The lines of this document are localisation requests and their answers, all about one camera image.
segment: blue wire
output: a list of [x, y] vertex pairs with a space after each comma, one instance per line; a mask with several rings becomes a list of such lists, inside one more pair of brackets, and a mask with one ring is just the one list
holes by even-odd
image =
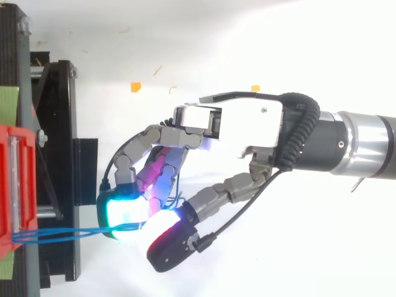
[[65, 241], [77, 240], [80, 238], [89, 237], [89, 236], [96, 235], [96, 234], [97, 233], [88, 233], [88, 234], [78, 235], [78, 236], [70, 236], [70, 237], [54, 238], [54, 239], [42, 239], [42, 240], [37, 240], [37, 241], [13, 239], [12, 242], [13, 243], [22, 243], [22, 244], [62, 243]]
[[[176, 197], [173, 199], [171, 204], [164, 206], [164, 209], [173, 209], [178, 205], [178, 202], [182, 194], [182, 192], [179, 192], [179, 176], [180, 173], [178, 174], [178, 180], [176, 182]], [[139, 230], [142, 226], [144, 226], [144, 224], [145, 222], [126, 223], [114, 227], [103, 227], [103, 228], [100, 227], [99, 228], [47, 228], [47, 229], [20, 231], [18, 233], [12, 234], [12, 242], [21, 243], [21, 244], [61, 243], [65, 241], [72, 241], [80, 238], [89, 237], [99, 233], [110, 233], [113, 231], [136, 231]], [[76, 232], [84, 232], [87, 234], [68, 236], [63, 238], [29, 240], [43, 236], [54, 236], [54, 235], [60, 235], [62, 233], [76, 233]]]

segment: black metal frame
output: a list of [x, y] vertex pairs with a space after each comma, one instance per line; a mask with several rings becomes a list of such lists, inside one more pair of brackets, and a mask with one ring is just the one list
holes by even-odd
[[[57, 216], [40, 218], [39, 228], [78, 228], [78, 206], [96, 202], [98, 140], [77, 139], [74, 66], [50, 63], [46, 52], [29, 55], [25, 14], [15, 4], [2, 6], [0, 85], [19, 87], [16, 124], [34, 132], [43, 129], [48, 136], [43, 148], [37, 145], [37, 202], [52, 205]], [[31, 79], [30, 65], [37, 60], [45, 66], [39, 79]], [[0, 281], [0, 296], [39, 297], [40, 287], [50, 287], [50, 275], [64, 274], [68, 282], [80, 273], [78, 240], [21, 246], [12, 280]]]
[[[78, 228], [78, 206], [95, 205], [96, 201], [98, 140], [77, 138], [73, 68], [70, 61], [47, 63], [40, 79], [32, 79], [33, 94], [40, 94], [36, 97], [36, 114], [48, 136], [45, 146], [38, 147], [49, 179], [41, 172], [41, 181], [47, 186], [38, 183], [37, 203], [51, 204], [54, 210], [59, 207], [62, 215], [62, 219], [39, 218], [39, 228]], [[48, 182], [53, 184], [54, 193], [48, 191]], [[77, 280], [81, 273], [79, 240], [42, 244], [39, 257], [41, 288], [50, 287], [50, 275], [65, 275], [69, 282]]]

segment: robotic hand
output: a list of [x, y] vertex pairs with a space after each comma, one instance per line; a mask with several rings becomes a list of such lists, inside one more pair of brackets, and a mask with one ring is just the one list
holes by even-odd
[[[147, 216], [151, 217], [147, 228], [153, 228], [151, 222], [166, 208], [190, 149], [203, 145], [210, 148], [219, 142], [237, 157], [252, 155], [249, 173], [199, 191], [171, 212], [176, 218], [170, 224], [157, 219], [162, 230], [153, 238], [147, 258], [157, 271], [164, 272], [194, 251], [209, 247], [283, 172], [296, 168], [357, 176], [360, 179], [353, 190], [364, 178], [396, 179], [395, 130], [396, 118], [321, 112], [312, 98], [298, 93], [275, 96], [235, 92], [201, 98], [200, 104], [177, 107], [172, 123], [149, 126], [116, 152], [100, 186], [98, 221], [102, 227], [130, 223], [132, 219], [125, 218], [127, 206], [122, 220], [110, 220], [110, 203], [123, 205], [124, 201], [142, 199], [148, 203]], [[153, 145], [158, 146], [136, 175], [134, 163]], [[117, 167], [116, 188], [110, 189], [107, 177], [113, 163]], [[274, 167], [278, 171], [272, 174]], [[150, 195], [143, 199], [146, 190]], [[221, 206], [247, 200], [219, 230], [201, 238], [197, 234], [194, 226], [215, 215]], [[139, 229], [145, 221], [137, 224]], [[114, 238], [112, 233], [105, 235]]]

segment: green tape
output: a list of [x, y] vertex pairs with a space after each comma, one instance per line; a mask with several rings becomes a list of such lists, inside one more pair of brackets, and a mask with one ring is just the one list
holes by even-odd
[[[19, 87], [0, 86], [0, 124], [15, 126], [17, 120]], [[0, 259], [0, 280], [12, 280], [14, 252]]]
[[12, 280], [14, 252], [9, 252], [0, 260], [0, 280]]
[[0, 124], [15, 126], [19, 87], [0, 86]]

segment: screw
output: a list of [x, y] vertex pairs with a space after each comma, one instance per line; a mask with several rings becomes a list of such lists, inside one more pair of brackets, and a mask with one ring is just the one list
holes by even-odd
[[45, 143], [48, 141], [48, 136], [45, 135], [43, 130], [37, 132], [37, 141], [40, 147], [44, 147]]
[[76, 79], [79, 76], [79, 70], [76, 67], [70, 69], [70, 76], [72, 79]]
[[18, 31], [26, 36], [30, 34], [29, 32], [29, 24], [27, 22], [26, 17], [22, 17], [18, 23]]

